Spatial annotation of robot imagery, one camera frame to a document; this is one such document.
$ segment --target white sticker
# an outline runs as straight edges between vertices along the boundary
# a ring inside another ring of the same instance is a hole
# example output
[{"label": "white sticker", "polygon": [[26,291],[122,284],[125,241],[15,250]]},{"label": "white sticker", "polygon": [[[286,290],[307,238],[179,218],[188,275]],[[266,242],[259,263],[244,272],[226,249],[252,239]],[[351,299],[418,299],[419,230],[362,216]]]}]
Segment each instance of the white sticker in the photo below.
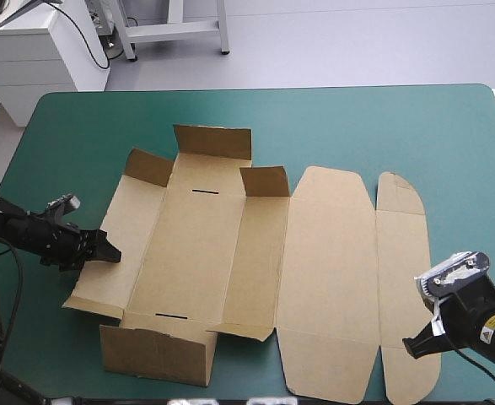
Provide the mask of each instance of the white sticker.
[{"label": "white sticker", "polygon": [[490,327],[483,327],[480,333],[480,340],[486,344],[491,344],[492,335],[494,331]]}]

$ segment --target green table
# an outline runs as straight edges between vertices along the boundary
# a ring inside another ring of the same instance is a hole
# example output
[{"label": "green table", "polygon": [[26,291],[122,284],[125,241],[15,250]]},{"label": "green table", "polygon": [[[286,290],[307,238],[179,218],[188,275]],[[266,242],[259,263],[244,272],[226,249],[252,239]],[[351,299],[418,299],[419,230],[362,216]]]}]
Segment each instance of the green table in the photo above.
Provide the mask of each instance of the green table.
[{"label": "green table", "polygon": [[[374,197],[379,174],[393,170],[422,196],[433,263],[482,250],[495,280],[495,98],[481,85],[50,94],[26,128],[0,194],[37,211],[75,192],[83,205],[69,218],[98,227],[133,146],[175,156],[174,123],[252,128],[254,165],[285,165],[291,187],[306,166],[322,165],[357,171]],[[77,274],[22,256],[26,283],[5,368],[46,395],[288,394],[275,336],[265,343],[220,337],[208,388],[103,371],[99,324],[114,321],[61,309]],[[11,260],[0,259],[6,316],[16,280]],[[445,354],[427,399],[484,397],[495,397],[495,385]],[[366,399],[384,398],[378,359]]]}]

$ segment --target cardboard flap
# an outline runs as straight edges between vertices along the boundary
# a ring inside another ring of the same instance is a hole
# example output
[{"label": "cardboard flap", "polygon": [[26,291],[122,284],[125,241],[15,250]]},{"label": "cardboard flap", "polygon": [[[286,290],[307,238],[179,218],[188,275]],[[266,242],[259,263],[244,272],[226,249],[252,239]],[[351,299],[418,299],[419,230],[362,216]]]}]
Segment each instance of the cardboard flap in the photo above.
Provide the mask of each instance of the cardboard flap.
[{"label": "cardboard flap", "polygon": [[271,334],[288,202],[288,197],[247,197],[224,303],[226,326],[212,330],[262,340]]},{"label": "cardboard flap", "polygon": [[432,317],[414,281],[431,267],[427,221],[414,188],[392,173],[379,178],[377,208],[379,322],[386,393],[395,405],[409,405],[434,388],[440,369],[439,354],[415,360],[402,343]]},{"label": "cardboard flap", "polygon": [[373,211],[360,175],[345,170],[308,167],[293,198],[330,203],[335,209],[354,207]]},{"label": "cardboard flap", "polygon": [[125,174],[135,179],[166,187],[174,161],[134,148],[127,158]]},{"label": "cardboard flap", "polygon": [[174,125],[174,132],[181,153],[251,160],[250,129]]},{"label": "cardboard flap", "polygon": [[414,359],[405,349],[382,348],[385,395],[393,405],[420,402],[436,385],[440,356]]},{"label": "cardboard flap", "polygon": [[239,169],[247,197],[289,197],[287,172],[282,166]]},{"label": "cardboard flap", "polygon": [[264,342],[273,332],[273,327],[257,327],[253,325],[239,325],[237,323],[222,323],[208,329],[211,332],[226,333],[243,338],[256,339]]},{"label": "cardboard flap", "polygon": [[121,262],[87,262],[64,307],[121,319],[137,280],[165,189],[123,175],[101,228]]},{"label": "cardboard flap", "polygon": [[146,329],[100,330],[105,370],[207,386],[204,344]]},{"label": "cardboard flap", "polygon": [[360,403],[365,396],[377,343],[360,343],[277,329],[287,388],[294,395]]},{"label": "cardboard flap", "polygon": [[377,272],[374,208],[361,177],[309,167],[290,200],[277,304],[294,393],[363,399],[379,346]]},{"label": "cardboard flap", "polygon": [[387,171],[379,177],[376,209],[398,213],[425,214],[422,200],[414,187],[399,175]]}]

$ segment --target robotic arm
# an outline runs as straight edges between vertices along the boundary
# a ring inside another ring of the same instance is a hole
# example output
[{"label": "robotic arm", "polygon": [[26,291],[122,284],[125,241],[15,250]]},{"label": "robotic arm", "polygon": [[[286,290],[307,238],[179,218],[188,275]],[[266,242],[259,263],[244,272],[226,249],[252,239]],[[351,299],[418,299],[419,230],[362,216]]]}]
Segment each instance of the robotic arm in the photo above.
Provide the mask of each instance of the robotic arm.
[{"label": "robotic arm", "polygon": [[412,357],[471,348],[495,363],[495,286],[489,267],[486,254],[466,251],[416,278],[433,319],[416,337],[403,339]]},{"label": "robotic arm", "polygon": [[41,256],[41,264],[58,265],[60,271],[80,270],[92,260],[118,263],[121,252],[106,239],[106,232],[62,222],[63,215],[79,206],[80,201],[67,194],[49,202],[42,213],[30,213],[0,197],[0,238]]}]

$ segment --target cardboard panel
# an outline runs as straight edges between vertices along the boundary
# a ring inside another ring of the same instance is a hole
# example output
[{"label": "cardboard panel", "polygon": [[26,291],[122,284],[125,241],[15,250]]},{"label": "cardboard panel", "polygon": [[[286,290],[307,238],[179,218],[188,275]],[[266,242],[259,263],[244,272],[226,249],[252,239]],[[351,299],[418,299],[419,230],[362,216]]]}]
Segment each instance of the cardboard panel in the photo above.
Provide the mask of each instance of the cardboard panel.
[{"label": "cardboard panel", "polygon": [[413,404],[434,388],[440,370],[439,354],[415,360],[402,344],[432,317],[414,281],[431,267],[427,221],[414,188],[392,173],[379,178],[376,215],[386,394],[396,405]]},{"label": "cardboard panel", "polygon": [[376,209],[380,211],[425,214],[422,199],[414,187],[402,177],[387,171],[379,177]]},{"label": "cardboard panel", "polygon": [[135,148],[127,159],[125,174],[138,180],[166,187],[173,166],[173,160],[161,158]]},{"label": "cardboard panel", "polygon": [[282,166],[241,168],[247,197],[289,197],[287,172]]},{"label": "cardboard panel", "polygon": [[250,129],[174,125],[180,152],[251,159]]},{"label": "cardboard panel", "polygon": [[288,210],[277,304],[285,377],[298,395],[363,399],[379,346],[375,232],[359,176],[304,173]]},{"label": "cardboard panel", "polygon": [[331,203],[336,209],[355,207],[373,210],[361,176],[345,170],[308,167],[293,198]]},{"label": "cardboard panel", "polygon": [[121,177],[101,225],[110,243],[121,250],[121,262],[87,262],[64,307],[121,319],[164,193],[161,186]]},{"label": "cardboard panel", "polygon": [[262,340],[271,334],[288,200],[288,197],[247,197],[223,312],[223,323],[243,327],[228,325],[219,328],[220,332],[238,332]]},{"label": "cardboard panel", "polygon": [[198,190],[245,196],[238,168],[249,167],[250,160],[216,158],[201,154],[178,154],[169,189]]},{"label": "cardboard panel", "polygon": [[440,356],[414,359],[406,350],[382,348],[385,395],[394,405],[420,402],[436,385]]},{"label": "cardboard panel", "polygon": [[206,385],[212,374],[213,355],[217,344],[217,333],[207,332],[208,324],[185,319],[163,316],[146,316],[126,312],[120,327],[129,329],[148,329],[170,335],[173,338],[185,339],[189,342],[198,342],[204,345],[206,353]]},{"label": "cardboard panel", "polygon": [[105,370],[206,386],[204,345],[149,331],[101,326]]},{"label": "cardboard panel", "polygon": [[365,396],[378,352],[377,343],[360,343],[277,329],[282,367],[294,395],[344,403]]},{"label": "cardboard panel", "polygon": [[129,311],[219,323],[244,204],[168,190]]}]

